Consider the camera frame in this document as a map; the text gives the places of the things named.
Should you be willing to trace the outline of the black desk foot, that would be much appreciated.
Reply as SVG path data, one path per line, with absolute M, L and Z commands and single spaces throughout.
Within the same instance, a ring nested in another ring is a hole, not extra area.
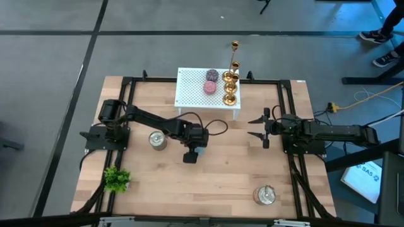
M 374 78 L 344 77 L 342 84 L 350 85 L 395 85 L 404 82 L 404 78 L 396 78 L 404 72 L 404 59 L 399 60 L 394 66 Z

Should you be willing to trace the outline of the white perforated metal shelf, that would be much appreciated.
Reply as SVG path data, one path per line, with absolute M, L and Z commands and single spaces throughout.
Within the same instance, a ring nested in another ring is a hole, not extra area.
M 184 108 L 221 109 L 233 111 L 233 120 L 237 120 L 241 111 L 241 86 L 240 80 L 236 82 L 237 91 L 235 105 L 226 105 L 223 97 L 227 94 L 224 90 L 225 81 L 222 74 L 226 69 L 216 69 L 218 72 L 217 90 L 212 95 L 207 95 L 203 90 L 203 85 L 207 82 L 206 73 L 210 68 L 179 67 L 177 70 L 177 82 L 175 90 L 174 106 L 179 113 Z

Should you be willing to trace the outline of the short gold candlestick holder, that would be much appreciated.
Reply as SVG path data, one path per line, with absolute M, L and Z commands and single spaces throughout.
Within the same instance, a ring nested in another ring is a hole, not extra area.
M 226 93 L 233 94 L 237 91 L 237 82 L 239 80 L 237 73 L 226 72 L 223 80 L 225 81 L 224 90 Z

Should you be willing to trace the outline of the tall gold candlestick holder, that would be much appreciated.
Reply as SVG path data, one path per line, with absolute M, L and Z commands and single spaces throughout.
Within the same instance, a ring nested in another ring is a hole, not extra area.
M 232 55 L 230 59 L 229 69 L 222 74 L 222 79 L 225 82 L 229 82 L 232 79 L 232 75 L 238 70 L 239 63 L 234 61 L 235 51 L 239 48 L 239 42 L 234 40 L 231 43 Z

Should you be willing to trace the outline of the white printed sign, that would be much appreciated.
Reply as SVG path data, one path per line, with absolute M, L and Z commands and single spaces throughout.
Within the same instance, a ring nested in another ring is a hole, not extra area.
M 368 161 L 346 168 L 340 181 L 375 204 L 380 195 L 382 170 L 375 162 Z

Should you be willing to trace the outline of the silver tin can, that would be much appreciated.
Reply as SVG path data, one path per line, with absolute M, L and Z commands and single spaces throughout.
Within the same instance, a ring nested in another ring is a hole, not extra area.
M 162 151 L 167 146 L 167 139 L 160 131 L 154 131 L 149 135 L 150 146 L 156 151 Z
M 252 193 L 255 203 L 261 206 L 268 206 L 275 202 L 276 194 L 273 187 L 269 185 L 264 185 L 258 187 Z

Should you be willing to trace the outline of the black floor beam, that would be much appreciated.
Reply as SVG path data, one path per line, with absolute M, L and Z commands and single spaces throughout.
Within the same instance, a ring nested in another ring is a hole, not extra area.
M 382 158 L 385 153 L 404 154 L 404 140 L 394 139 L 375 147 L 367 148 L 356 153 L 348 154 L 341 158 L 327 161 L 325 164 L 326 171 L 334 172 L 368 161 L 377 160 Z

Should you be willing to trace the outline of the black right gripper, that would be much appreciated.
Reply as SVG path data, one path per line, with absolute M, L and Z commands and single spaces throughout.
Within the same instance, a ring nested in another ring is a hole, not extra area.
M 270 146 L 269 135 L 294 135 L 298 134 L 302 126 L 303 120 L 291 115 L 289 117 L 281 117 L 280 119 L 270 119 L 271 110 L 269 108 L 264 108 L 264 115 L 260 116 L 258 119 L 251 120 L 249 124 L 262 124 L 264 122 L 265 133 L 258 132 L 248 132 L 248 134 L 258 137 L 263 140 L 263 148 L 268 149 Z

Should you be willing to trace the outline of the black bar with silver brackets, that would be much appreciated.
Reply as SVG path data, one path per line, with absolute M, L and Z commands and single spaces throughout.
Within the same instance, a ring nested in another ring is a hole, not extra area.
M 265 224 L 267 226 L 298 227 L 397 227 L 383 224 L 359 223 L 342 219 L 321 219 L 300 217 L 297 219 L 280 218 L 197 218 L 181 216 L 128 216 L 113 215 L 109 212 L 78 213 L 39 216 L 18 219 L 0 219 L 0 227 L 80 227 L 91 224 L 114 223 L 118 221 L 144 221 L 164 223 L 191 223 L 208 227 L 211 224 Z

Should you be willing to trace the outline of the black cabinet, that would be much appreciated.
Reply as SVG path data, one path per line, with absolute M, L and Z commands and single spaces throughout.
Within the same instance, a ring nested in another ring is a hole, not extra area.
M 404 227 L 404 157 L 385 152 L 377 222 Z

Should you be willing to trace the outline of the black stand leg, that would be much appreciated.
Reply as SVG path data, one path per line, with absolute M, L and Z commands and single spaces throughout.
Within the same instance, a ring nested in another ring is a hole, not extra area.
M 257 0 L 257 1 L 264 2 L 264 6 L 262 7 L 261 11 L 259 12 L 259 14 L 262 15 L 264 13 L 264 11 L 266 10 L 266 8 L 268 7 L 271 0 Z

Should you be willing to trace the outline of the green artificial plant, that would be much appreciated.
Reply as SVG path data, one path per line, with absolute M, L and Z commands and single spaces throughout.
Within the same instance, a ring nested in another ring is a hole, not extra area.
M 116 166 L 104 171 L 104 190 L 109 192 L 125 192 L 131 180 L 131 174 L 126 170 L 118 170 Z

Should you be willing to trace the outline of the pink patterned candle tin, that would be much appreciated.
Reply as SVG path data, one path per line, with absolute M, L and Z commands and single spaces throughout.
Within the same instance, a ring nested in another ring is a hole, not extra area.
M 203 85 L 203 91 L 207 95 L 213 95 L 217 90 L 217 84 L 214 81 L 206 81 Z

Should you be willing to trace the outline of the medium gold candlestick holder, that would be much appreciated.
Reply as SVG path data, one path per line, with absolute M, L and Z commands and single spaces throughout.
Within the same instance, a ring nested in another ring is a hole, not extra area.
M 223 102 L 224 102 L 224 104 L 226 104 L 228 106 L 235 105 L 237 103 L 237 98 L 235 96 L 235 93 L 228 94 L 225 92 L 225 95 L 223 96 Z

